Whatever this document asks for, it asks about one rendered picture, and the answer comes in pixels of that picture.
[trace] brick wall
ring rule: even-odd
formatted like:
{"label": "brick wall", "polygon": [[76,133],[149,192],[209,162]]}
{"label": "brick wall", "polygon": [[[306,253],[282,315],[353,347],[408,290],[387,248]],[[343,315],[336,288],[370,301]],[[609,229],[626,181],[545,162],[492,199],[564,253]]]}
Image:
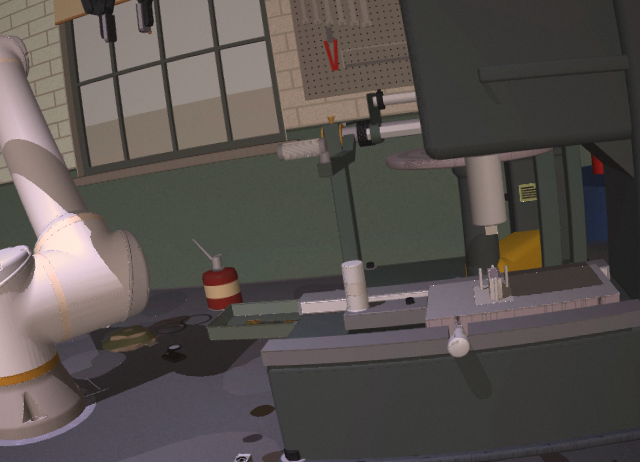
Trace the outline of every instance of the brick wall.
{"label": "brick wall", "polygon": [[[324,124],[327,122],[327,117],[332,115],[336,116],[337,122],[368,118],[366,92],[311,101],[304,100],[300,61],[289,0],[265,1],[285,128]],[[372,87],[369,92],[375,91],[376,88]],[[399,87],[385,89],[384,93],[397,94],[414,90],[414,87]],[[384,110],[384,115],[417,111],[418,105],[416,103],[391,105]]]}
{"label": "brick wall", "polygon": [[[20,37],[29,52],[29,83],[67,167],[75,168],[53,0],[0,0],[0,35]],[[0,184],[11,181],[0,155]]]}

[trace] gray floor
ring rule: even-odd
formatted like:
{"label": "gray floor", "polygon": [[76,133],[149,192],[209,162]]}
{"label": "gray floor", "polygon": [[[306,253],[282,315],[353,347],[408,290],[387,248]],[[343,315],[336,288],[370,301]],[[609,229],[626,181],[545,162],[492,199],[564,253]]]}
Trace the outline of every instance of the gray floor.
{"label": "gray floor", "polygon": [[[590,258],[604,256],[606,246],[590,249]],[[375,285],[376,277],[386,281],[389,274],[376,269],[367,274],[368,283]],[[245,301],[252,302],[297,299],[304,292],[341,285],[335,276],[243,284],[242,290]],[[88,400],[85,414],[36,440],[0,441],[0,461],[231,462],[240,453],[252,454],[254,462],[278,461],[282,434],[260,359],[266,341],[209,340],[205,325],[219,313],[208,310],[201,287],[154,290],[141,314],[59,344],[62,363]],[[101,341],[110,332],[133,325],[153,328],[158,343],[123,354],[102,350]],[[162,359],[172,344],[182,346],[184,360]],[[502,460],[637,462],[640,441]]]}

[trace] window frame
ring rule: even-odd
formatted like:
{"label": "window frame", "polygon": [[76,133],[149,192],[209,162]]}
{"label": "window frame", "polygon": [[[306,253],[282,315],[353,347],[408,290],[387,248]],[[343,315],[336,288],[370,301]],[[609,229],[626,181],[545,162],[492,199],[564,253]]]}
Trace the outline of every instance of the window frame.
{"label": "window frame", "polygon": [[[275,62],[273,57],[273,50],[271,45],[271,38],[269,34],[269,23],[267,17],[267,9],[265,0],[259,0],[260,10],[262,15],[262,23],[264,27],[264,35],[262,37],[256,37],[252,39],[246,39],[231,44],[219,45],[217,24],[215,19],[215,8],[213,0],[207,0],[209,6],[209,17],[212,27],[213,35],[213,47],[207,49],[201,49],[198,51],[190,52],[188,54],[182,54],[167,58],[165,55],[164,39],[162,33],[162,13],[159,9],[159,0],[155,0],[154,3],[154,19],[155,26],[158,30],[158,45],[160,50],[160,57],[157,61],[139,65],[133,68],[113,71],[115,65],[115,49],[114,43],[109,43],[109,52],[111,57],[111,72],[107,75],[95,77],[83,82],[79,81],[76,50],[75,50],[75,38],[73,32],[73,20],[67,21],[61,24],[61,42],[63,45],[63,62],[65,65],[65,79],[67,97],[69,104],[69,118],[71,125],[71,132],[73,138],[74,151],[76,155],[76,169],[78,177],[91,177],[95,181],[110,180],[107,174],[111,173],[113,179],[123,178],[133,175],[141,175],[142,173],[158,172],[162,170],[171,170],[172,168],[183,168],[195,165],[202,165],[205,163],[211,163],[218,160],[230,160],[241,157],[251,157],[254,155],[264,155],[265,153],[275,153],[277,143],[286,140],[286,131],[284,128],[284,120],[282,116],[282,107],[280,104],[280,95],[278,91]],[[96,38],[98,35],[98,20],[96,18]],[[222,51],[234,47],[240,47],[248,44],[264,42],[267,49],[267,60],[269,63],[269,70],[271,73],[271,87],[273,89],[274,105],[276,110],[276,117],[278,121],[279,132],[275,134],[269,134],[265,136],[252,137],[248,139],[233,140],[231,134],[231,120],[229,115],[229,107],[227,101],[227,91],[225,87],[225,80],[222,68]],[[173,106],[170,103],[170,93],[168,87],[168,72],[167,64],[176,60],[185,59],[188,57],[194,57],[202,54],[214,53],[216,58],[216,70],[218,75],[218,81],[220,83],[220,99],[222,102],[224,120],[227,131],[227,142],[220,142],[215,144],[204,145],[200,147],[192,147],[188,149],[178,149],[177,138],[175,131],[175,123],[173,118]],[[169,127],[171,131],[172,148],[171,152],[165,152],[161,154],[154,154],[145,157],[139,157],[134,159],[128,158],[128,151],[126,145],[126,134],[124,130],[124,118],[122,113],[122,100],[120,97],[119,76],[131,73],[137,70],[142,70],[148,67],[160,66],[163,74],[163,85],[165,97],[167,100],[167,114],[169,117]],[[120,162],[112,162],[109,164],[99,165],[91,167],[89,165],[89,152],[86,137],[86,125],[84,123],[84,115],[82,109],[80,88],[84,85],[89,85],[102,80],[113,80],[114,90],[116,96],[116,105],[118,110],[118,123],[120,126],[120,135],[122,140],[123,152],[125,160]]]}

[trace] blue container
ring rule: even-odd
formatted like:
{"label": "blue container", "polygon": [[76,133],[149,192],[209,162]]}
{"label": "blue container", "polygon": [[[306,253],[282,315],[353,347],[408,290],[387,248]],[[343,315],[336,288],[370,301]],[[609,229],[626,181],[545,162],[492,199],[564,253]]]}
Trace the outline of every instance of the blue container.
{"label": "blue container", "polygon": [[582,168],[584,188],[584,215],[587,225],[587,244],[606,242],[607,200],[604,192],[604,175],[594,175],[591,166]]}

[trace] green tray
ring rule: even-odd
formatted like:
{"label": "green tray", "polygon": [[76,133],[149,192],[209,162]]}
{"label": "green tray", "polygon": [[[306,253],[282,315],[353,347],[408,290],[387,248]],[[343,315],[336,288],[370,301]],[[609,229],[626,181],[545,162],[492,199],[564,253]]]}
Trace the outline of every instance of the green tray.
{"label": "green tray", "polygon": [[[207,331],[211,340],[284,339],[299,319],[297,300],[243,302],[227,307]],[[259,323],[247,325],[252,320]]]}

